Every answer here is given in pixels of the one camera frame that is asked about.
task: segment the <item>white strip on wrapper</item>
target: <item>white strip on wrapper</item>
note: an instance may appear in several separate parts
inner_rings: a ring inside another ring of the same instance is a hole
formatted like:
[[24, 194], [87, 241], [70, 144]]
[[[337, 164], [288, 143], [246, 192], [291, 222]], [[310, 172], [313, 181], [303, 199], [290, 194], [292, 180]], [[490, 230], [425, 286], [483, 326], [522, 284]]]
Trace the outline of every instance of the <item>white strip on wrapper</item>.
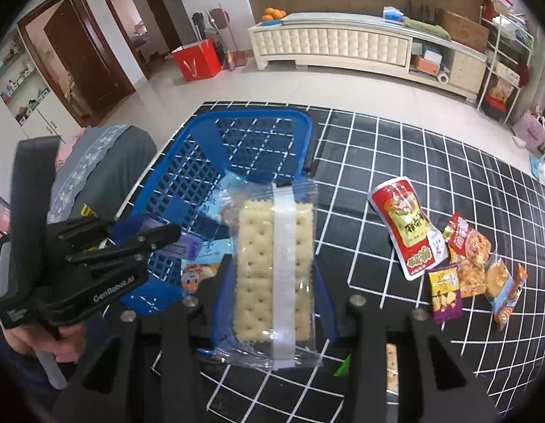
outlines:
[[272, 193], [272, 357], [277, 370], [294, 367], [296, 354], [296, 203], [291, 186], [273, 184]]

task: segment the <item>paper roll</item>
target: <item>paper roll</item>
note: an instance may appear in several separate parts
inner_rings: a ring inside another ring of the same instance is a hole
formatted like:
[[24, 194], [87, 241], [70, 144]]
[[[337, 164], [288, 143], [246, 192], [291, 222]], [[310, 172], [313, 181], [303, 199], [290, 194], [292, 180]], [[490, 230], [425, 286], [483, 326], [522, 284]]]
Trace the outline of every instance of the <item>paper roll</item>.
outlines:
[[445, 73], [443, 70], [440, 70], [439, 73], [437, 74], [437, 80], [441, 84], [448, 84], [448, 81], [449, 81], [448, 74]]

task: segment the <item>hand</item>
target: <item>hand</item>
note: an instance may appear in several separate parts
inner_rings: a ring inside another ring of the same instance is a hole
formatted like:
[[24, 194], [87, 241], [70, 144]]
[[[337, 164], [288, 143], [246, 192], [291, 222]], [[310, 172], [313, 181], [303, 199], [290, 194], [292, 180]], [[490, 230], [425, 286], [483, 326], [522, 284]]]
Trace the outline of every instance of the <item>hand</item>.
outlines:
[[4, 329], [2, 320], [0, 326], [4, 338], [16, 352], [22, 355], [32, 354], [33, 350], [53, 353], [57, 363], [72, 363], [84, 353], [86, 341], [83, 324], [69, 327], [59, 327], [61, 338], [56, 340], [40, 325], [23, 325], [13, 329]]

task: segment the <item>orange fruit pile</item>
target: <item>orange fruit pile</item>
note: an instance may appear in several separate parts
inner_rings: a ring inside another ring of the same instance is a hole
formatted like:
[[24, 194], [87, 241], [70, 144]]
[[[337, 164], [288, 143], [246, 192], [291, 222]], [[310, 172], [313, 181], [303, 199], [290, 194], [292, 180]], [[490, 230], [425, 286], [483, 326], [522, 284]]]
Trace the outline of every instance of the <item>orange fruit pile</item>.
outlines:
[[275, 8], [265, 9], [265, 14], [261, 17], [262, 20], [273, 20], [273, 19], [282, 19], [286, 17], [286, 11]]

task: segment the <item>cabinet leg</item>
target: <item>cabinet leg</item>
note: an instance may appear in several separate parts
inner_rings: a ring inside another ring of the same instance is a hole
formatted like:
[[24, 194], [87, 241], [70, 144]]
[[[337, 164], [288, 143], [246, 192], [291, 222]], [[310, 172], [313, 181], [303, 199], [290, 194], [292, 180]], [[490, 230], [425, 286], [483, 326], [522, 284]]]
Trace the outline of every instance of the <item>cabinet leg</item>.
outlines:
[[264, 70], [268, 65], [268, 60], [256, 58], [256, 66], [259, 70]]

